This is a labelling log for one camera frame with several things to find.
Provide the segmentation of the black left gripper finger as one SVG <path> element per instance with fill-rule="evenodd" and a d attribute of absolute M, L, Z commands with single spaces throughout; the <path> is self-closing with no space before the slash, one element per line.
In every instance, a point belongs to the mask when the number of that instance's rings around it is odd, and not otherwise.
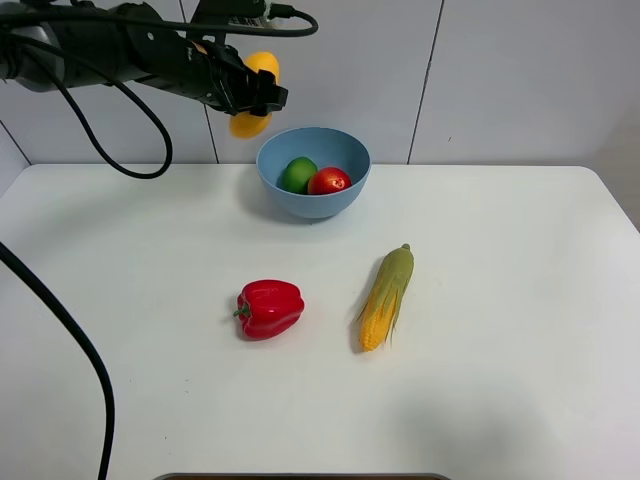
<path fill-rule="evenodd" d="M 266 117 L 281 111 L 287 102 L 288 90 L 281 87 L 274 73 L 260 69 L 249 71 L 242 111 L 254 116 Z"/>

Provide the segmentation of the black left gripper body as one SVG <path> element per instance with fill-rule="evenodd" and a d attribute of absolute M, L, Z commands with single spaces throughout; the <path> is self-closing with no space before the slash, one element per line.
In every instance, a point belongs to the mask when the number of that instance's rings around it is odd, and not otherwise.
<path fill-rule="evenodd" d="M 187 40 L 185 60 L 186 98 L 232 116 L 250 110 L 250 70 L 234 48 Z"/>

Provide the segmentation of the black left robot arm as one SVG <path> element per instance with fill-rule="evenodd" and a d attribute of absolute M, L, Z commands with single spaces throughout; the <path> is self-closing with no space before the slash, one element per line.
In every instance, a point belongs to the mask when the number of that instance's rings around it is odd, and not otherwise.
<path fill-rule="evenodd" d="M 147 3 L 91 1 L 2 3 L 1 77 L 35 92 L 133 81 L 230 115 L 261 111 L 260 89 L 272 85 L 234 48 L 174 27 Z"/>

